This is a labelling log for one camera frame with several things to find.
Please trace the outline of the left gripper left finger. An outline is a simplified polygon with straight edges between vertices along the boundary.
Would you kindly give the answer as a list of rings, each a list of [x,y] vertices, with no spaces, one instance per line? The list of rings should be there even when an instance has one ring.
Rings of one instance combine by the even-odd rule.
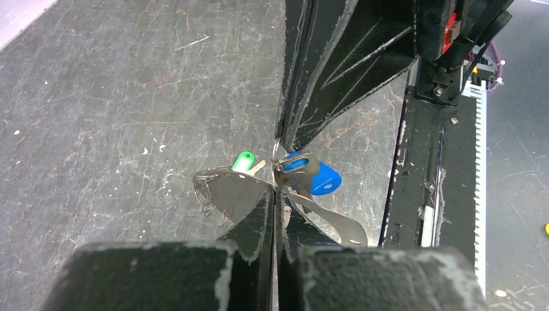
[[[93,243],[63,266],[44,310],[270,310],[275,194],[215,240]]]

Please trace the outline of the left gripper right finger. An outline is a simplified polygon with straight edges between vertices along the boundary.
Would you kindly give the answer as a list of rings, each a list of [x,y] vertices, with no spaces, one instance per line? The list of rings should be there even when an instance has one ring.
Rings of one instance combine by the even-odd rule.
[[[453,248],[345,247],[275,192],[281,310],[487,310],[472,265]]]

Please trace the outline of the blue tagged key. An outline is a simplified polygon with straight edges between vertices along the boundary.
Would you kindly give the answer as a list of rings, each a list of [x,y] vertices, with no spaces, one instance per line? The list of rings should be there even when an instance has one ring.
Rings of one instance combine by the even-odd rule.
[[[341,175],[311,152],[292,152],[277,160],[277,185],[290,187],[309,200],[331,194],[341,186]]]

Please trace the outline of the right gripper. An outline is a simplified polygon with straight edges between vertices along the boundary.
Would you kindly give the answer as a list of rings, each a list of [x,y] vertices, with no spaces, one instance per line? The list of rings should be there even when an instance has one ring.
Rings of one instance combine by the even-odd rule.
[[[318,57],[318,66],[305,93],[307,105],[315,110],[317,135],[340,114],[404,73],[418,54],[447,69],[461,65],[473,47],[489,43],[508,24],[512,4],[317,2],[314,40],[308,52]],[[312,140],[283,140],[283,146],[288,151],[302,150]]]

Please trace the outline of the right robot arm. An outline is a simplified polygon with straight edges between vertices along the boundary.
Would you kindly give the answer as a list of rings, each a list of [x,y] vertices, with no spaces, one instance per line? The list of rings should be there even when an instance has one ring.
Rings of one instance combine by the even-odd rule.
[[[359,101],[417,65],[415,97],[456,105],[508,24],[509,1],[287,1],[275,137],[302,150]]]

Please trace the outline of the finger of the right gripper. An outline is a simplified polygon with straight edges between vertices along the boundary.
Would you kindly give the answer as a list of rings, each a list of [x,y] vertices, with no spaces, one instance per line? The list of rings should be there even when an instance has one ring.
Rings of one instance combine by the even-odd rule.
[[[314,40],[317,1],[286,1],[284,70],[275,137],[281,140],[312,140],[318,122],[307,105],[305,93],[313,85],[318,57],[308,52]]]

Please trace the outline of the grey metal key holder plate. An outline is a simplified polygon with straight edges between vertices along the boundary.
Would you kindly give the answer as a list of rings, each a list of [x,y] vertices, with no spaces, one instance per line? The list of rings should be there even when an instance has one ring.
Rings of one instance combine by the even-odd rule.
[[[240,223],[256,207],[273,208],[269,201],[275,193],[272,184],[230,167],[203,170],[192,178],[196,198],[205,214],[211,210],[221,211],[234,224]],[[291,203],[311,210],[329,223],[341,238],[344,246],[367,246],[368,238],[362,225],[343,214],[321,207],[305,196],[289,193]]]

